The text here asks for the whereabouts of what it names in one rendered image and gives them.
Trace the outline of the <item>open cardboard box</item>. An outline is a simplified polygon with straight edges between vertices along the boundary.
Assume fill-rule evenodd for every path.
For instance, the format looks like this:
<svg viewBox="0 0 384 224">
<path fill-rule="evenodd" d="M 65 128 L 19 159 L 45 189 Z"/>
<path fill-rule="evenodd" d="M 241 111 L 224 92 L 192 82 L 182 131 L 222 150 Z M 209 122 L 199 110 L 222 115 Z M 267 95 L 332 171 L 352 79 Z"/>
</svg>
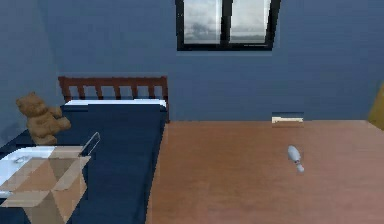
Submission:
<svg viewBox="0 0 384 224">
<path fill-rule="evenodd" d="M 90 157 L 33 158 L 1 186 L 2 208 L 22 208 L 30 224 L 67 224 L 87 190 Z"/>
</svg>

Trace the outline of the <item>black framed window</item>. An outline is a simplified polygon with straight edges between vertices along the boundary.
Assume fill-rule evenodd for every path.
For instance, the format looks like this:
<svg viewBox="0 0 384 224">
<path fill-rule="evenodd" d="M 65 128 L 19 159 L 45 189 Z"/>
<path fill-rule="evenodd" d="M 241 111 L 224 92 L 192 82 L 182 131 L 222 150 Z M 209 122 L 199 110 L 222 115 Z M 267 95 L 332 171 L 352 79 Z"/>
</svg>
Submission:
<svg viewBox="0 0 384 224">
<path fill-rule="evenodd" d="M 178 51 L 271 51 L 281 0 L 174 0 Z"/>
</svg>

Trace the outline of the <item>blue bed with wooden headboard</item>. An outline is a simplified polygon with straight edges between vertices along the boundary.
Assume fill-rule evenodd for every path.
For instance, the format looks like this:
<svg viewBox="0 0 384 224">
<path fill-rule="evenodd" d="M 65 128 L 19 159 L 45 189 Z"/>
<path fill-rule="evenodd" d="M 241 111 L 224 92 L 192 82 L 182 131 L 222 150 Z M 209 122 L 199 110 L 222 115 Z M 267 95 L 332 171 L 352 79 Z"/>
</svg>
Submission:
<svg viewBox="0 0 384 224">
<path fill-rule="evenodd" d="M 92 85 L 114 89 L 128 84 L 146 86 L 150 92 L 165 88 L 164 78 L 67 78 L 59 79 L 66 103 L 70 100 L 124 100 L 81 95 L 73 99 L 69 87 Z M 67 224 L 144 224 L 167 108 L 161 105 L 79 105 L 60 107 L 71 128 L 55 135 L 52 146 L 84 145 L 98 132 L 101 140 L 83 168 L 87 190 Z M 0 159 L 20 148 L 36 145 L 28 129 L 0 148 Z M 0 224 L 30 224 L 22 208 L 0 207 Z"/>
</svg>

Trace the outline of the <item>brown teddy bear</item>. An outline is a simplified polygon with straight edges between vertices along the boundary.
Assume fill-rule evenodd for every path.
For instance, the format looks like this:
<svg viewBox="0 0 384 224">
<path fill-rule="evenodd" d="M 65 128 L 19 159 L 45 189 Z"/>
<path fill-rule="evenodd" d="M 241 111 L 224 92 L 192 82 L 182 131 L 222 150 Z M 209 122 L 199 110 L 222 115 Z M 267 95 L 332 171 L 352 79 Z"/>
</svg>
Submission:
<svg viewBox="0 0 384 224">
<path fill-rule="evenodd" d="M 55 135 L 71 128 L 70 120 L 60 107 L 49 107 L 35 92 L 16 100 L 19 111 L 27 118 L 26 127 L 31 139 L 38 146 L 57 144 Z"/>
</svg>

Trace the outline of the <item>yellow furniture edge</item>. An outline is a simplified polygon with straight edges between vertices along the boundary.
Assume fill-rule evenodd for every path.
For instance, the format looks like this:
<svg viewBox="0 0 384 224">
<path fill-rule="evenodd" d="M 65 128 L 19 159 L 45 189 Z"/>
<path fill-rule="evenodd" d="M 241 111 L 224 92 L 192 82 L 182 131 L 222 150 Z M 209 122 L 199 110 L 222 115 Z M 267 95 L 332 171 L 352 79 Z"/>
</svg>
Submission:
<svg viewBox="0 0 384 224">
<path fill-rule="evenodd" d="M 368 121 L 375 127 L 384 131 L 384 83 L 381 85 L 375 97 L 368 116 Z"/>
</svg>

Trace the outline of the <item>white pillow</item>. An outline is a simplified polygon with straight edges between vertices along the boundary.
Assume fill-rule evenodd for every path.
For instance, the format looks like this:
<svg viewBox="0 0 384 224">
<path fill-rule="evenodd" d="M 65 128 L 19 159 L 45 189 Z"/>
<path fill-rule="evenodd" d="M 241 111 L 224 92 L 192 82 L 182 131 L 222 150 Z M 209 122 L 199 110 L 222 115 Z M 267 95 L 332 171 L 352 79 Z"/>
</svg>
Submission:
<svg viewBox="0 0 384 224">
<path fill-rule="evenodd" d="M 167 108 L 167 102 L 161 99 L 133 99 L 133 100 L 70 100 L 64 105 L 161 105 Z"/>
</svg>

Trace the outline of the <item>grey white bottle shape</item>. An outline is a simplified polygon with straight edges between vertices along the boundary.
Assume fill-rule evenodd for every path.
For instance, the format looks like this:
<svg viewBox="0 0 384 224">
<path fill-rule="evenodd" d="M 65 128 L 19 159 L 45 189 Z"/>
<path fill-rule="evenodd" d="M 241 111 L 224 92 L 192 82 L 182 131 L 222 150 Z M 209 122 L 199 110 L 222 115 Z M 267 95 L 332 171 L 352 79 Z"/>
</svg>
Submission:
<svg viewBox="0 0 384 224">
<path fill-rule="evenodd" d="M 295 146 L 290 145 L 288 147 L 287 151 L 288 151 L 288 157 L 296 165 L 297 171 L 302 173 L 304 171 L 304 167 L 301 163 L 301 155 L 300 155 L 300 152 L 298 151 L 298 149 Z"/>
</svg>

